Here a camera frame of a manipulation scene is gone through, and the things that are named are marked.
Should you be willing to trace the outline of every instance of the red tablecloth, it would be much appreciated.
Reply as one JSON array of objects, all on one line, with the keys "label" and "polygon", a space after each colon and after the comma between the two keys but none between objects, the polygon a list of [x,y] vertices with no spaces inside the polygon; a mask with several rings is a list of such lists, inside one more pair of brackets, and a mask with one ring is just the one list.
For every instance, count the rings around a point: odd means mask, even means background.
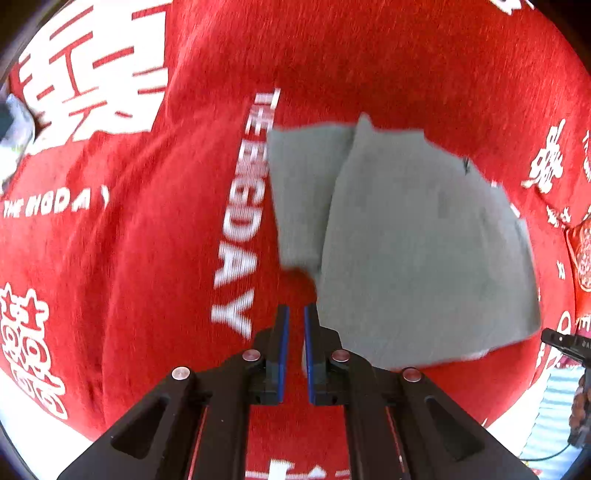
[{"label": "red tablecloth", "polygon": [[[527,219],[543,326],[574,329],[553,217],[576,225],[591,203],[591,80],[526,2],[77,0],[11,83],[47,127],[3,197],[0,367],[91,439],[170,369],[248,346],[285,302],[287,400],[255,409],[247,476],[347,475],[341,411],[306,402],[315,293],[278,265],[273,123],[367,112],[470,157]],[[490,424],[555,361],[536,336],[426,373]]]}]

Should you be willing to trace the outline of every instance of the white chinese character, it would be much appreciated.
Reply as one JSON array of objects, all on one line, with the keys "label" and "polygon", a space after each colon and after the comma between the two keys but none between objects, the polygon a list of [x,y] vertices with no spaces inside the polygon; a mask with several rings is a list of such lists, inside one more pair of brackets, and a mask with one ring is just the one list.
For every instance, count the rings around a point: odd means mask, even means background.
[{"label": "white chinese character", "polygon": [[10,284],[0,288],[2,351],[14,381],[52,414],[67,420],[60,396],[66,393],[61,378],[50,373],[51,356],[45,343],[49,307],[30,288],[24,297],[12,293]]},{"label": "white chinese character", "polygon": [[168,85],[163,8],[172,0],[77,0],[20,57],[28,106],[45,129],[37,153],[111,134],[150,131]]},{"label": "white chinese character", "polygon": [[564,271],[564,264],[561,262],[556,262],[556,266],[558,267],[558,278],[560,280],[566,279],[566,272]]},{"label": "white chinese character", "polygon": [[556,212],[546,205],[546,212],[548,213],[548,223],[554,228],[558,228],[558,219],[556,218]]},{"label": "white chinese character", "polygon": [[587,152],[589,150],[589,130],[587,130],[587,134],[583,139],[583,150],[585,150],[585,159],[583,160],[583,170],[585,172],[585,176],[587,177],[587,181],[591,181],[591,168],[589,168],[589,157],[587,156]]},{"label": "white chinese character", "polygon": [[541,193],[548,193],[552,189],[552,178],[559,179],[562,176],[564,168],[558,138],[565,123],[566,120],[563,118],[558,127],[550,128],[546,137],[546,147],[541,148],[531,162],[530,180],[522,181],[521,186],[528,189],[537,184]]},{"label": "white chinese character", "polygon": [[568,207],[564,207],[563,212],[560,214],[560,219],[563,221],[563,223],[570,223],[571,217]]},{"label": "white chinese character", "polygon": [[513,10],[521,9],[519,0],[491,0],[491,2],[508,15],[511,15]]}]

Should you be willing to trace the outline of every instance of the wrinkled cloth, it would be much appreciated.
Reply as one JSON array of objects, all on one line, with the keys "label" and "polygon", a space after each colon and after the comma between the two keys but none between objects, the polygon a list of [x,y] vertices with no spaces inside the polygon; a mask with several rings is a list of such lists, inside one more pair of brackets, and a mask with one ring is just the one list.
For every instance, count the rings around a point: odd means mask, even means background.
[{"label": "wrinkled cloth", "polygon": [[525,221],[421,131],[376,131],[367,116],[274,131],[269,165],[282,265],[317,278],[320,322],[345,348],[401,368],[540,328]]}]

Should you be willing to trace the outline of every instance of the red stripe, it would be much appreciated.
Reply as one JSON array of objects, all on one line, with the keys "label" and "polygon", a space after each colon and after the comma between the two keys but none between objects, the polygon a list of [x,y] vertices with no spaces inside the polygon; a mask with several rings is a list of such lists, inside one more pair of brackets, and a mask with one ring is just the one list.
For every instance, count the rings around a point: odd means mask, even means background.
[{"label": "red stripe", "polygon": [[132,77],[139,77],[139,76],[141,76],[141,75],[147,75],[147,74],[149,74],[149,73],[152,73],[152,72],[157,72],[157,71],[159,71],[159,70],[163,70],[163,69],[165,69],[165,68],[166,68],[166,67],[154,67],[153,69],[144,70],[143,72],[135,72],[135,73],[132,73],[132,74],[131,74],[131,76],[132,76]]},{"label": "red stripe", "polygon": [[45,95],[49,95],[51,92],[53,92],[53,90],[55,90],[55,88],[53,88],[53,85],[50,85],[45,90],[43,90],[39,95],[37,95],[37,100],[41,100],[43,97],[45,97]]},{"label": "red stripe", "polygon": [[390,431],[392,432],[392,436],[394,437],[394,443],[396,444],[396,451],[398,452],[398,463],[400,463],[400,469],[403,473],[406,473],[406,470],[404,469],[404,460],[402,459],[402,451],[400,449],[400,445],[398,444],[398,435],[396,435],[396,429],[394,428],[394,422],[392,421],[392,415],[390,414],[390,410],[388,407],[386,407],[386,416],[388,417]]},{"label": "red stripe", "polygon": [[25,78],[22,82],[22,87],[25,88],[27,86],[27,83],[29,83],[31,80],[33,80],[33,75],[29,75],[27,78]]},{"label": "red stripe", "polygon": [[29,60],[31,60],[31,54],[27,55],[27,57],[21,63],[18,64],[19,68],[22,67]]},{"label": "red stripe", "polygon": [[49,59],[49,64],[52,64],[58,58],[63,57],[66,53],[71,52],[72,50],[74,50],[74,48],[82,45],[84,42],[89,41],[90,39],[92,39],[92,37],[92,32],[87,33],[86,35],[84,35],[84,37],[79,38],[74,43],[71,43],[67,47],[61,49],[59,52],[57,52],[53,57]]},{"label": "red stripe", "polygon": [[207,410],[209,406],[205,407],[205,411],[201,416],[201,425],[199,426],[199,432],[197,433],[197,440],[195,441],[195,449],[193,450],[193,457],[191,458],[191,467],[189,467],[189,474],[187,479],[193,477],[193,470],[195,470],[195,461],[197,460],[197,453],[199,451],[199,444],[201,443],[201,434],[203,433],[203,426],[205,425],[205,419],[207,418]]},{"label": "red stripe", "polygon": [[117,59],[126,57],[128,55],[133,55],[134,51],[135,51],[135,49],[133,47],[127,47],[127,48],[124,48],[123,50],[119,50],[114,53],[111,53],[111,54],[107,55],[106,57],[102,57],[101,59],[92,62],[92,68],[97,69],[98,67],[100,67],[101,65],[104,65],[105,63],[115,61]]},{"label": "red stripe", "polygon": [[149,15],[159,14],[161,12],[166,12],[167,7],[168,4],[159,5],[158,7],[146,8],[145,10],[138,10],[137,12],[133,12],[131,14],[131,20],[148,17]]},{"label": "red stripe", "polygon": [[94,108],[98,108],[100,106],[105,106],[106,104],[107,104],[107,102],[105,100],[101,103],[97,103],[96,105],[89,105],[89,106],[86,106],[80,110],[77,110],[76,112],[72,112],[69,116],[78,115],[79,113],[87,113],[89,110],[92,110]]},{"label": "red stripe", "polygon": [[156,87],[156,88],[142,88],[138,90],[138,95],[148,95],[150,93],[159,93],[166,90],[166,87]]},{"label": "red stripe", "polygon": [[64,23],[60,28],[58,28],[55,32],[53,32],[51,35],[49,35],[49,40],[53,40],[53,38],[58,34],[63,32],[66,28],[68,28],[70,25],[72,25],[74,22],[77,22],[79,19],[81,19],[82,17],[84,17],[85,15],[88,15],[90,12],[92,12],[94,10],[95,7],[88,7],[86,10],[84,10],[83,12],[79,13],[78,15],[76,15],[74,18],[72,18],[71,20],[68,20],[66,23]]}]

